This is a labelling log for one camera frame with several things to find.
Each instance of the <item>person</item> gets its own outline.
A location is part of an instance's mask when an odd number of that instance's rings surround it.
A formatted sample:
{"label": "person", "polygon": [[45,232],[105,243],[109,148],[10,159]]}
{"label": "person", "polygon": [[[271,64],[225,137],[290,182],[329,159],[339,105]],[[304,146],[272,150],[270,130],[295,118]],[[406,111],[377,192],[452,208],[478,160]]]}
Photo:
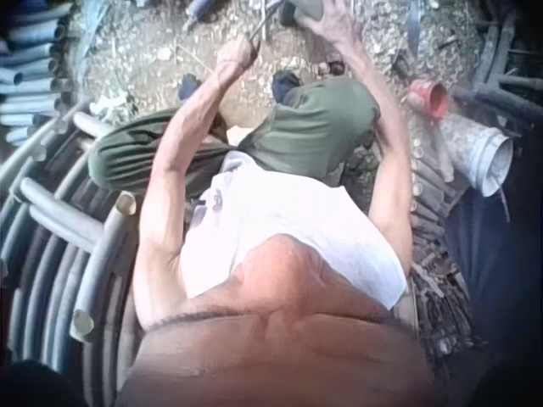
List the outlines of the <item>person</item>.
{"label": "person", "polygon": [[[389,313],[411,263],[406,121],[344,0],[323,5],[320,21],[299,23],[355,80],[292,88],[238,148],[203,142],[255,61],[242,37],[175,113],[126,125],[92,151],[98,184],[145,193],[133,276],[145,337],[118,405],[434,402],[423,351]],[[374,126],[383,161],[366,217],[322,180]]]}

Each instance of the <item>shoe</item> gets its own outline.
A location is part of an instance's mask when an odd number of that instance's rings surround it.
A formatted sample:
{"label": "shoe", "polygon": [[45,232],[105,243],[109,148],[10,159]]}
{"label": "shoe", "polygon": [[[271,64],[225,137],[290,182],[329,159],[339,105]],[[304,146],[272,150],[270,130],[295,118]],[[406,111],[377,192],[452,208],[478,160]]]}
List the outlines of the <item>shoe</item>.
{"label": "shoe", "polygon": [[280,70],[275,73],[271,81],[271,93],[277,103],[283,103],[287,93],[295,87],[301,86],[298,76],[290,70]]}

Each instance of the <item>leg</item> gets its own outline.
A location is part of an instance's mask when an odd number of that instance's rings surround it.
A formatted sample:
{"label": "leg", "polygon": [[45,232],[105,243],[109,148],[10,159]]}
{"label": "leg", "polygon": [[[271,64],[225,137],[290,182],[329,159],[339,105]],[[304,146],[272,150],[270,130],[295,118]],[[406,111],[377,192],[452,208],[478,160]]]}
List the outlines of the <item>leg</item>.
{"label": "leg", "polygon": [[[97,141],[89,157],[89,174],[101,187],[136,194],[145,192],[160,138],[176,109],[138,119]],[[196,198],[210,185],[232,148],[222,142],[204,143],[187,172],[187,198]]]}
{"label": "leg", "polygon": [[346,76],[296,87],[239,149],[263,168],[322,179],[352,154],[379,106]]}

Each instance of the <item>white shirt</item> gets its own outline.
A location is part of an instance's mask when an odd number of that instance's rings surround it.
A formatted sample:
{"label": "white shirt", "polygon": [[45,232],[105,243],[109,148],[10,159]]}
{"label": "white shirt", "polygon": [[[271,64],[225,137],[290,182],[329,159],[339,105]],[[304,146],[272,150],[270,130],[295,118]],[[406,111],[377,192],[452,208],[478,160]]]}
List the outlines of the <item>white shirt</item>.
{"label": "white shirt", "polygon": [[394,250],[343,187],[266,171],[247,154],[230,152],[202,199],[181,252],[189,298],[223,283],[248,251],[278,234],[314,248],[387,309],[406,288]]}

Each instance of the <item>gravel ground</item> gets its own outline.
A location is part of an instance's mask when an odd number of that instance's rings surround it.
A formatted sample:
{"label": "gravel ground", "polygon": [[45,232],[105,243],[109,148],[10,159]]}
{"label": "gravel ground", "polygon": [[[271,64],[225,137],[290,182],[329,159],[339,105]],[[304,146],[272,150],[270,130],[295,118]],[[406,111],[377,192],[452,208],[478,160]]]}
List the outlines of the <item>gravel ground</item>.
{"label": "gravel ground", "polygon": [[[481,40],[474,28],[480,20],[470,0],[422,1],[421,39],[417,73],[442,80],[447,86],[465,81],[477,63]],[[179,0],[156,2],[137,8],[129,1],[112,1],[88,55],[85,91],[98,100],[115,100],[107,121],[120,124],[131,117],[176,106],[176,89],[183,75],[204,79],[214,66],[216,52],[225,41],[251,31],[260,18],[260,0],[218,2],[207,21],[182,33],[186,4]],[[400,48],[406,47],[407,0],[355,0],[354,11],[361,35],[376,67],[400,92],[404,84],[391,69]],[[82,21],[76,16],[75,22]],[[85,27],[75,23],[76,30]],[[438,51],[450,36],[457,42]],[[326,77],[322,47],[306,33],[281,27],[275,17],[270,40],[262,44],[255,66],[227,94],[221,112],[229,125],[255,127],[274,103],[270,85],[273,73],[290,69],[304,83]],[[128,95],[128,103],[123,103]],[[372,153],[358,148],[344,176],[356,202],[363,209],[371,200],[378,163]]]}

